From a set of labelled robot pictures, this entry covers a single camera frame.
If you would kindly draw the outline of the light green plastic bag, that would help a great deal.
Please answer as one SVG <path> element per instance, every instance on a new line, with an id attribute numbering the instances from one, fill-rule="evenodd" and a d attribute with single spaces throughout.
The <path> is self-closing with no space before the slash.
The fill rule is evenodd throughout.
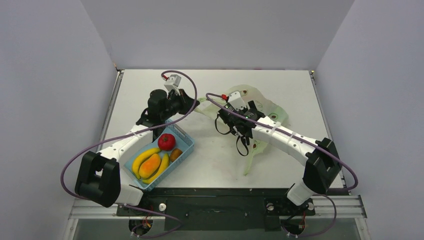
<path id="1" fill-rule="evenodd" d="M 245 103 L 254 101 L 257 109 L 264 113 L 266 116 L 277 122 L 280 122 L 284 127 L 288 125 L 289 115 L 287 112 L 279 105 L 265 98 L 257 88 L 247 84 L 240 84 L 224 91 L 224 94 L 228 95 L 236 91 L 240 92 L 241 98 Z M 205 97 L 199 98 L 198 101 L 201 103 L 201 105 L 196 107 L 194 111 L 207 116 L 210 119 L 215 119 L 219 108 L 212 103 L 203 104 L 203 102 L 207 101 Z M 251 140 L 250 143 L 251 146 L 249 147 L 249 154 L 247 155 L 247 161 L 243 173 L 245 176 L 249 174 L 254 160 L 258 159 L 257 155 L 263 153 L 268 146 L 268 143 L 257 139 Z"/>

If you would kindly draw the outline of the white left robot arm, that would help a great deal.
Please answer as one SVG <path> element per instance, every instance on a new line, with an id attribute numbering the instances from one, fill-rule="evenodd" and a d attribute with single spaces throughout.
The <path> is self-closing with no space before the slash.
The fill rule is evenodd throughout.
<path id="1" fill-rule="evenodd" d="M 199 104 L 183 89 L 153 90 L 147 108 L 126 135 L 115 138 L 111 146 L 98 152 L 84 152 L 75 193 L 104 207 L 129 204 L 136 215 L 145 214 L 149 210 L 149 201 L 142 197 L 142 190 L 136 188 L 133 180 L 121 172 L 122 168 L 139 150 L 160 136 L 171 124 L 171 117 L 176 114 L 186 116 Z"/>

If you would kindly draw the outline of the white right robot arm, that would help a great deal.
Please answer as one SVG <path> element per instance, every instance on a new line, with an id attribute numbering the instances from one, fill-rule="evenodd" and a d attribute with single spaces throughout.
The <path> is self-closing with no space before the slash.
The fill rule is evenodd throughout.
<path id="1" fill-rule="evenodd" d="M 303 177 L 289 188 L 282 199 L 283 209 L 294 214 L 311 196 L 325 195 L 339 176 L 342 166 L 335 160 L 337 150 L 330 139 L 317 140 L 295 133 L 256 109 L 253 101 L 249 105 L 249 109 L 237 111 L 227 103 L 217 116 L 228 125 L 229 133 L 244 143 L 250 139 L 263 141 L 304 166 Z"/>

